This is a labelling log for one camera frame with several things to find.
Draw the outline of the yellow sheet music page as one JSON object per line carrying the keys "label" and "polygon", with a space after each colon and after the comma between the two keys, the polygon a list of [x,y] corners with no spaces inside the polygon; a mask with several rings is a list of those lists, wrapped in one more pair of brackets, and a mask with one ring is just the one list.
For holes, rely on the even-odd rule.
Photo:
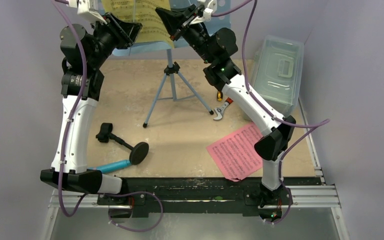
{"label": "yellow sheet music page", "polygon": [[170,49],[175,47],[156,13],[156,8],[171,9],[168,0],[103,0],[102,5],[105,12],[112,13],[124,22],[142,24],[136,43],[163,42]]}

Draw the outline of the light blue music stand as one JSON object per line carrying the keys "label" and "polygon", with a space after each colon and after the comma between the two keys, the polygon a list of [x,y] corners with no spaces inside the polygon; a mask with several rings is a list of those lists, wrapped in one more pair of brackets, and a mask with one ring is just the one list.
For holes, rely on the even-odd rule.
{"label": "light blue music stand", "polygon": [[[170,2],[170,9],[171,10],[179,9],[179,8],[183,8],[183,7],[188,7],[191,4],[195,4],[195,5],[197,4],[197,0],[169,0],[169,2]],[[100,13],[106,12],[103,8],[102,0],[99,1],[99,12]],[[196,97],[203,104],[203,106],[205,106],[205,108],[208,110],[210,115],[214,114],[214,111],[212,109],[210,109],[210,106],[196,92],[196,90],[187,81],[187,79],[180,73],[179,64],[177,62],[173,61],[172,50],[185,47],[186,45],[187,45],[186,41],[181,39],[177,43],[174,43],[174,48],[168,48],[168,45],[164,42],[152,42],[152,43],[135,43],[132,47],[129,47],[128,49],[114,50],[113,51],[112,54],[116,57],[126,57],[126,56],[130,56],[133,54],[166,50],[167,67],[163,71],[164,72],[163,79],[162,79],[162,81],[158,87],[158,90],[156,92],[156,95],[154,97],[152,105],[149,109],[147,117],[146,117],[146,119],[142,125],[144,128],[146,128],[148,126],[148,122],[149,122],[149,119],[153,113],[156,102],[162,100],[162,98],[160,97],[160,93],[163,89],[164,84],[166,83],[166,80],[170,80],[170,84],[171,84],[172,96],[168,97],[169,100],[173,100],[174,102],[176,102],[176,101],[182,101],[182,100]],[[182,98],[177,97],[175,75],[178,75],[180,77],[180,79],[184,82],[184,84],[191,90],[192,95],[182,97]]]}

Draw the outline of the pink sheet music page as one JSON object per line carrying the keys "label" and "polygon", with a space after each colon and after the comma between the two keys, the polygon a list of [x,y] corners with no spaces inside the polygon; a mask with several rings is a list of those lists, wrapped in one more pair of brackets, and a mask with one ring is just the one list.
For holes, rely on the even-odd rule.
{"label": "pink sheet music page", "polygon": [[227,180],[239,182],[263,167],[254,148],[261,138],[260,130],[252,122],[210,144],[206,150]]}

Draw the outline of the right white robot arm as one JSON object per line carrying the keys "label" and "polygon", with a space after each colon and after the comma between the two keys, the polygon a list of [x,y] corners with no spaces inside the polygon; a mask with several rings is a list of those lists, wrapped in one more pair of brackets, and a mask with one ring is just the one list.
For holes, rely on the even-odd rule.
{"label": "right white robot arm", "polygon": [[282,182],[279,164],[292,137],[296,120],[278,113],[246,82],[231,55],[238,51],[235,33],[226,27],[209,34],[204,23],[194,23],[204,14],[203,6],[194,4],[173,10],[157,7],[170,39],[183,38],[208,65],[203,69],[208,83],[231,98],[250,117],[262,134],[254,144],[262,158],[263,175],[260,183],[260,206],[276,203],[281,195]]}

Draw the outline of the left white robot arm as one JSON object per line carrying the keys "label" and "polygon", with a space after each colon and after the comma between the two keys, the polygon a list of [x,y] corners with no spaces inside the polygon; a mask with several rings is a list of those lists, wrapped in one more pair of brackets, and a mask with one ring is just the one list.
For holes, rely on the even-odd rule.
{"label": "left white robot arm", "polygon": [[50,168],[41,171],[40,180],[65,191],[109,194],[112,201],[122,205],[129,199],[128,189],[122,186],[121,178],[88,168],[87,146],[104,81],[100,68],[114,50],[130,48],[143,26],[109,12],[102,18],[93,24],[92,33],[80,24],[60,32],[63,119],[54,159]]}

